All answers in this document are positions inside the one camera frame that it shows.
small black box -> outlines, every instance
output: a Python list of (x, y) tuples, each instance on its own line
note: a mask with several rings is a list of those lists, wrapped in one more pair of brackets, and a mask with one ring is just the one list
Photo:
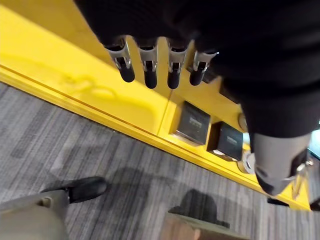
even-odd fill
[(243, 148), (243, 133), (223, 121), (211, 125), (207, 151), (219, 152), (240, 161)]
[(209, 114), (185, 101), (175, 134), (196, 144), (204, 145), (207, 140), (209, 123)]

brown box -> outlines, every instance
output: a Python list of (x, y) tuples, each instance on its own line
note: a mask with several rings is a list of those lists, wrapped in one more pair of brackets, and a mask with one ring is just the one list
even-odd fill
[(250, 240), (224, 226), (167, 213), (159, 240)]

yellow panel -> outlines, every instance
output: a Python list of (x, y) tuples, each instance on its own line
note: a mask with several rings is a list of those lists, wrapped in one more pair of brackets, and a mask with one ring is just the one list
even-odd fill
[[(1, 8), (1, 64), (79, 102), (157, 134), (170, 90), (156, 93), (139, 81), (126, 83), (117, 69), (71, 45), (32, 22)], [(165, 48), (165, 40), (159, 46)], [(136, 79), (144, 79), (136, 47), (132, 47)], [(159, 64), (159, 79), (167, 78)]]
[[(211, 117), (211, 124), (222, 120), (242, 131), (238, 124), (238, 114), (241, 113), (241, 107), (219, 94), (221, 79), (217, 79), (209, 84), (202, 82), (194, 87), (189, 84), (189, 75), (187, 71), (183, 71), (181, 86), (172, 91), (158, 136), (172, 143), (177, 148), (188, 151), (189, 157), (193, 156), (194, 158), (206, 161), (215, 173), (264, 193), (255, 175), (242, 173), (238, 169), (236, 162), (223, 160), (207, 151), (210, 126), (205, 145), (192, 144), (183, 137), (174, 135), (180, 120), (181, 108), (184, 101), (188, 101), (208, 113)], [(302, 193), (307, 193), (305, 187), (302, 187)], [(292, 185), (289, 185), (281, 195), (277, 196), (277, 199), (286, 203), (287, 199), (292, 199)], [(305, 203), (306, 208), (309, 207), (307, 194), (300, 194), (296, 201)]]
[[(141, 84), (143, 71), (138, 50), (132, 39), (129, 39), (137, 80), (125, 83), (106, 51), (99, 49), (101, 46), (88, 26), (84, 27), (83, 19), (79, 22), (66, 19), (65, 10), (62, 10), (64, 14), (59, 15), (56, 4), (61, 7), (64, 1), (56, 2), (33, 0), (31, 3), (36, 6), (28, 3), (25, 6), (26, 13), (23, 14), (28, 18), (32, 14), (39, 14), (38, 17), (33, 17), (33, 21), (43, 21), (42, 26), (50, 31), (1, 6), (1, 81), (262, 192), (256, 177), (241, 173), (234, 162), (224, 161), (206, 152), (205, 146), (191, 146), (170, 134), (178, 121), (176, 113), (179, 113), (179, 106), (184, 100), (209, 113), (212, 116), (211, 122), (220, 119), (240, 129), (237, 123), (240, 106), (218, 94), (219, 81), (191, 87), (189, 73), (184, 70), (181, 85), (170, 96), (171, 91), (166, 83), (168, 51), (162, 39), (159, 43), (160, 84), (155, 90), (147, 89)], [(70, 9), (69, 17), (77, 19), (79, 13), (73, 3), (65, 2), (65, 7)], [(19, 1), (12, 1), (12, 9), (24, 12), (24, 8), (18, 6), (18, 3)], [(52, 12), (57, 14), (57, 23), (62, 28), (64, 21), (66, 23), (65, 32), (45, 16), (52, 17), (48, 10), (52, 5), (56, 6), (52, 8)], [(79, 29), (89, 36), (85, 40), (87, 43), (95, 42), (96, 52), (93, 53), (90, 49), (84, 51), (85, 48), (78, 45), (82, 36)], [(68, 41), (52, 34), (55, 31), (58, 35), (64, 33), (62, 37), (69, 38)], [(98, 55), (105, 56), (105, 59), (98, 59)], [(291, 194), (289, 186), (277, 199), (295, 209), (310, 209), (307, 183), (302, 186), (301, 194), (296, 200), (292, 199)]]

